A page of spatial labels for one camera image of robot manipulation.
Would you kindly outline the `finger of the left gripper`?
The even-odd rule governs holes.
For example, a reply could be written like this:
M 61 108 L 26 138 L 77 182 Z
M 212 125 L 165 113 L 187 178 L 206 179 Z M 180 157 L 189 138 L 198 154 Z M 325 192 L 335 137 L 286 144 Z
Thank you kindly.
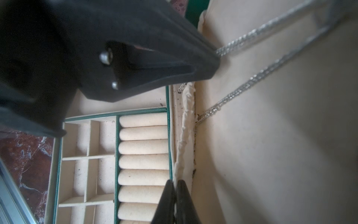
M 89 99 L 211 79 L 220 66 L 215 47 L 166 1 L 56 1 L 56 25 Z

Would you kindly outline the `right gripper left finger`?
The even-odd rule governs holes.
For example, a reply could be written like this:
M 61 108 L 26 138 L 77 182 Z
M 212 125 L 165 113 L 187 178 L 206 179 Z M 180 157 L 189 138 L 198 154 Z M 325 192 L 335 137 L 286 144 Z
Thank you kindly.
M 168 180 L 151 224 L 174 224 L 175 202 L 175 187 L 172 180 Z

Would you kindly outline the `green jewelry box beige lining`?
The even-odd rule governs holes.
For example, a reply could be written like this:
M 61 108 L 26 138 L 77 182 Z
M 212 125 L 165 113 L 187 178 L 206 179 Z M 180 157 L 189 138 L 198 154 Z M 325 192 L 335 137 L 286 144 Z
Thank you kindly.
M 204 224 L 358 221 L 358 4 L 328 36 L 198 128 Z

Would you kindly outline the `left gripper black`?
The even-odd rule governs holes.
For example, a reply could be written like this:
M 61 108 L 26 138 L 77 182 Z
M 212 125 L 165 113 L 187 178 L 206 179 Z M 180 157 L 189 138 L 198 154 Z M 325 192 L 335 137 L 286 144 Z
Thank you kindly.
M 1 1 L 1 124 L 61 138 L 79 87 L 61 27 L 78 1 Z

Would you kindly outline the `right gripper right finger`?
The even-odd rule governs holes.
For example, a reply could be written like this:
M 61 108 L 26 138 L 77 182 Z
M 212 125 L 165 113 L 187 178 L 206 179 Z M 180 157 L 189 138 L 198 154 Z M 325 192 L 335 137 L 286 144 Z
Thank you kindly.
M 201 224 L 186 182 L 179 180 L 176 188 L 176 224 Z

